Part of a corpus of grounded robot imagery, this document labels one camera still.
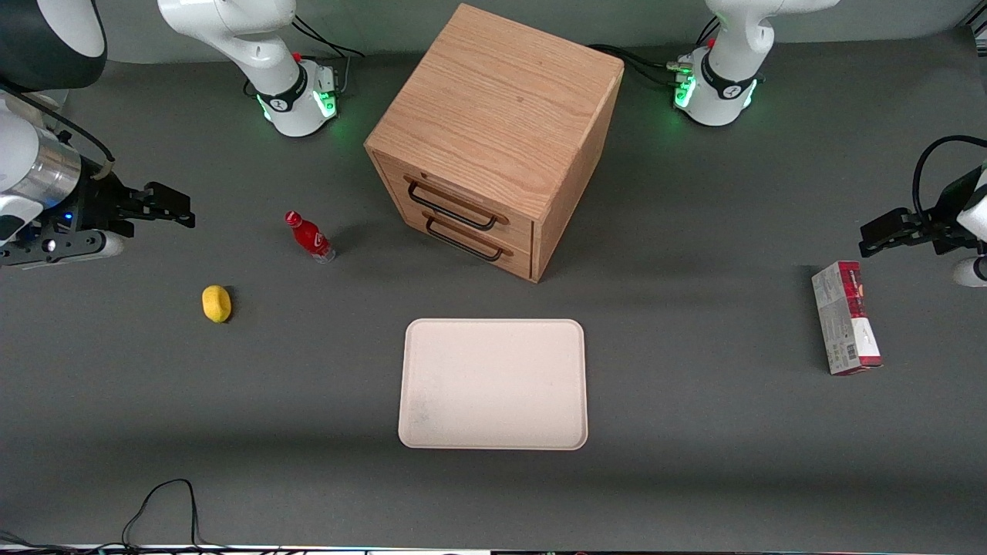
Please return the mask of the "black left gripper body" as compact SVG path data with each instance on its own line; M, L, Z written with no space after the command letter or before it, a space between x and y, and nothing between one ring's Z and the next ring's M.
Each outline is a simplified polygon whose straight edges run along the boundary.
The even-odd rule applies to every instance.
M913 178L913 207L920 219L920 235L924 241L931 242L938 256L960 249L983 251L983 241L958 223L960 212L975 197L981 176L980 171L969 171L953 180L941 191L937 203L928 210L922 207L921 178Z

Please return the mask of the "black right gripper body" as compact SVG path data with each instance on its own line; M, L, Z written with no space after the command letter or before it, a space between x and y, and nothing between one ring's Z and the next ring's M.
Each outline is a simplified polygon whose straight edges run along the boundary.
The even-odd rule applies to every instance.
M135 219L149 218L146 200L151 194L151 183L134 189L124 186L115 176L103 180L84 178L66 200L43 211L36 223L59 234L98 230L130 239L136 234Z

